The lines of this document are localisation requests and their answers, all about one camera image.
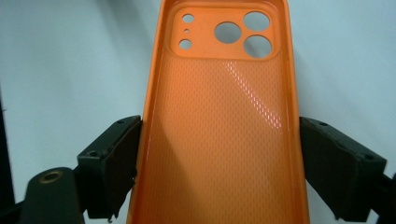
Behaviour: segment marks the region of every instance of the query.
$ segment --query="orange silicone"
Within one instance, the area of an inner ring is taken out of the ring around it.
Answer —
[[[249,12],[270,26],[249,30]],[[215,38],[224,21],[235,43]],[[245,53],[252,35],[267,57]],[[137,170],[128,223],[309,223],[285,0],[163,1]]]

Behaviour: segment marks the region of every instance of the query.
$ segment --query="orange phone case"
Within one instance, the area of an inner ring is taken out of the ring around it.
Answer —
[[[251,12],[269,26],[246,27]],[[137,170],[128,223],[309,223],[286,0],[163,1]]]

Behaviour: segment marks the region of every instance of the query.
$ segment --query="phone case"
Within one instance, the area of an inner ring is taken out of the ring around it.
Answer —
[[[298,118],[286,0],[164,0],[127,222],[309,223]]]

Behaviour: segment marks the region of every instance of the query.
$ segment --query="textured dot pattern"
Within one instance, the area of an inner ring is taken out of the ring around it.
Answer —
[[[299,223],[285,66],[164,49],[133,223]]]

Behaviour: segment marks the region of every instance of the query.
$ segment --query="white wall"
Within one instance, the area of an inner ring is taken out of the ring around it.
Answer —
[[[142,114],[159,0],[0,1],[0,81],[17,201],[117,119]],[[396,172],[396,3],[290,0],[300,113]],[[311,221],[335,221],[308,187]],[[127,205],[114,223],[124,223]],[[104,220],[87,223],[104,223]],[[375,223],[372,213],[368,223]]]

